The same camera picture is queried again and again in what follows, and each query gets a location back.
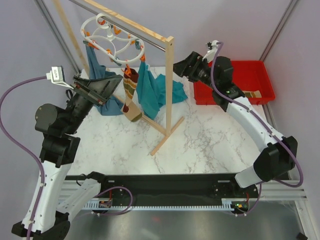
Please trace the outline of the striped sock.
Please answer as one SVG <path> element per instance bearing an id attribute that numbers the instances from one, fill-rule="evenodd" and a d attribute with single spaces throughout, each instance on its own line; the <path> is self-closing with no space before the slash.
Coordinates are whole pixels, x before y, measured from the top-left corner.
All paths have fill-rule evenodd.
<path id="1" fill-rule="evenodd" d="M 133 97 L 138 85 L 139 74 L 133 68 L 130 69 L 130 77 L 123 74 L 123 88 L 125 93 L 125 100 L 121 111 L 130 122 L 136 122 L 142 117 L 141 110 L 133 101 Z"/>
<path id="2" fill-rule="evenodd" d="M 244 94 L 247 98 L 262 98 L 261 92 L 259 90 L 244 91 Z"/>

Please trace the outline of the white round clip hanger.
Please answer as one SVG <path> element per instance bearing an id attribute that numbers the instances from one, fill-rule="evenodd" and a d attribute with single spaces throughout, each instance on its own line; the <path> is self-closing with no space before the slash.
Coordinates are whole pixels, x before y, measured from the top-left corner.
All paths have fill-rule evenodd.
<path id="1" fill-rule="evenodd" d="M 83 37 L 82 30 L 89 32 L 91 39 L 96 42 L 96 47 L 104 53 L 111 62 L 118 66 L 133 64 L 141 61 L 140 58 L 145 54 L 145 43 L 137 36 L 123 30 L 119 35 L 115 35 L 113 26 L 116 26 L 106 20 L 106 15 L 99 13 L 83 22 L 80 27 L 80 34 Z M 143 48 L 135 48 L 135 40 L 139 40 Z"/>

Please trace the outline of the teal cloth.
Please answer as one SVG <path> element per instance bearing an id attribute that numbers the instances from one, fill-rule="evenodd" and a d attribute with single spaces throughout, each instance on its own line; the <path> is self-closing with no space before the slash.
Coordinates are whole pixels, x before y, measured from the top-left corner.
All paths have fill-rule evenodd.
<path id="1" fill-rule="evenodd" d="M 166 105 L 166 76 L 159 74 L 154 77 L 150 66 L 141 62 L 136 93 L 144 114 L 154 120 L 161 107 Z"/>

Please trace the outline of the orange clothespin holding cloth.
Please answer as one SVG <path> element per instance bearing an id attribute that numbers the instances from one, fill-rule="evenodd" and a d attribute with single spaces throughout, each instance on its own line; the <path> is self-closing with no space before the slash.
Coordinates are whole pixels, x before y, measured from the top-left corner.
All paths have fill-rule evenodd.
<path id="1" fill-rule="evenodd" d="M 146 61 L 146 55 L 145 55 L 145 54 L 143 54 L 143 55 L 141 56 L 140 61 L 141 61 L 141 62 L 145 62 L 145 61 Z"/>

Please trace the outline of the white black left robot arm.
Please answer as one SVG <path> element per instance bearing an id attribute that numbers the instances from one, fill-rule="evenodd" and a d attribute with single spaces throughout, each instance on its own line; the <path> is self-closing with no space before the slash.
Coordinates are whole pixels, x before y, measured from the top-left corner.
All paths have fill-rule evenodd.
<path id="1" fill-rule="evenodd" d="M 75 160 L 80 138 L 75 133 L 95 105 L 104 105 L 123 79 L 119 74 L 96 80 L 74 76 L 74 91 L 66 107 L 50 103 L 35 113 L 35 130 L 43 134 L 40 151 L 40 173 L 29 210 L 24 219 L 12 226 L 19 237 L 35 240 L 63 240 L 76 215 L 95 195 L 104 197 L 109 184 L 86 179 L 64 202 L 59 201 L 65 178 Z"/>

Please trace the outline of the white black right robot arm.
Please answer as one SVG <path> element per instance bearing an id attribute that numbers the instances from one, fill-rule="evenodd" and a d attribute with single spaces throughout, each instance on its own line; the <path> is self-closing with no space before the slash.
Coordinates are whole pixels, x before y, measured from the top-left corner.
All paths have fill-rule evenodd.
<path id="1" fill-rule="evenodd" d="M 214 102 L 232 116 L 253 139 L 259 156 L 252 166 L 237 173 L 228 185 L 234 197 L 242 196 L 247 187 L 276 180 L 277 177 L 297 168 L 299 187 L 304 181 L 300 164 L 297 161 L 298 142 L 293 137 L 284 137 L 274 129 L 253 108 L 244 92 L 233 83 L 232 62 L 224 56 L 215 56 L 212 65 L 197 52 L 173 64 L 173 72 L 186 77 L 190 82 L 202 82 L 212 89 Z"/>

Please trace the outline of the dark blue cloth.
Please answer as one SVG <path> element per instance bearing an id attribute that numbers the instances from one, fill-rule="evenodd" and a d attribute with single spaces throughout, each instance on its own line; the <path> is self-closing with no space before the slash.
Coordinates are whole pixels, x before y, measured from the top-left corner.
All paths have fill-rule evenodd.
<path id="1" fill-rule="evenodd" d="M 89 80 L 100 85 L 106 83 L 109 77 L 114 77 L 116 73 L 108 71 L 105 65 L 99 64 L 95 49 L 89 46 L 88 42 L 84 41 L 83 43 L 89 66 Z M 104 105 L 96 105 L 95 107 L 102 116 L 119 116 L 123 115 L 121 111 L 123 105 L 121 101 L 111 96 Z"/>

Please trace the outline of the teal clothespin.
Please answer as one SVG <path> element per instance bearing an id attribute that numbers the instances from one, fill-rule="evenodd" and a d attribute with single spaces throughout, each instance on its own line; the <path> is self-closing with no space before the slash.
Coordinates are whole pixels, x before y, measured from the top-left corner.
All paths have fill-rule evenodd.
<path id="1" fill-rule="evenodd" d="M 141 50 L 143 48 L 142 44 L 140 43 L 140 41 L 138 39 L 135 40 L 134 44 L 135 44 L 136 50 Z"/>

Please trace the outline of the orange clothespin top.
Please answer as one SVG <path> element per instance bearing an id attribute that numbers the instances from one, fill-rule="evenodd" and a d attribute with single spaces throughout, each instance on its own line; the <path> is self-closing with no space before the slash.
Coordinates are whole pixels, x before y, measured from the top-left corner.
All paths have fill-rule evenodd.
<path id="1" fill-rule="evenodd" d="M 119 35 L 122 32 L 122 30 L 115 25 L 113 26 L 113 31 L 115 35 Z"/>

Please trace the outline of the red plastic bin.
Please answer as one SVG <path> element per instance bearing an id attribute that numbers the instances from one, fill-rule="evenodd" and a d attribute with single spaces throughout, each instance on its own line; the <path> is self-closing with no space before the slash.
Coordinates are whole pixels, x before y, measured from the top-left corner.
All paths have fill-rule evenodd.
<path id="1" fill-rule="evenodd" d="M 244 91 L 260 91 L 262 98 L 249 98 L 252 105 L 266 105 L 275 100 L 269 75 L 262 61 L 233 60 L 233 82 Z M 194 99 L 197 105 L 215 105 L 211 89 L 202 82 L 193 84 Z"/>

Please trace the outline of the wooden drying rack frame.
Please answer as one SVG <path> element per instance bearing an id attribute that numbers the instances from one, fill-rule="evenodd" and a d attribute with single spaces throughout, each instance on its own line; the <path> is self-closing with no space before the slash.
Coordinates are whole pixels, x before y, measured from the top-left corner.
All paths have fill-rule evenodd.
<path id="1" fill-rule="evenodd" d="M 179 121 L 171 126 L 172 123 L 172 93 L 173 93 L 173 64 L 174 64 L 174 37 L 166 37 L 165 42 L 165 90 L 166 90 L 166 123 L 165 127 L 162 127 L 154 120 L 142 115 L 142 119 L 150 126 L 164 135 L 161 142 L 150 152 L 151 156 L 154 156 L 166 140 L 172 135 L 177 127 L 184 121 L 184 117 L 181 117 Z"/>

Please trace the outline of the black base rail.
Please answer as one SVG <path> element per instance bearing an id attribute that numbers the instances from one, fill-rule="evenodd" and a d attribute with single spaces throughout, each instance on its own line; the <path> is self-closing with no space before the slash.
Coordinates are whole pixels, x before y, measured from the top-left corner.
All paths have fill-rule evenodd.
<path id="1" fill-rule="evenodd" d="M 258 197 L 255 185 L 236 186 L 233 173 L 103 175 L 92 172 L 89 176 L 101 183 L 102 191 L 111 189 L 102 198 L 110 197 L 121 206 L 217 204 L 223 199 Z"/>

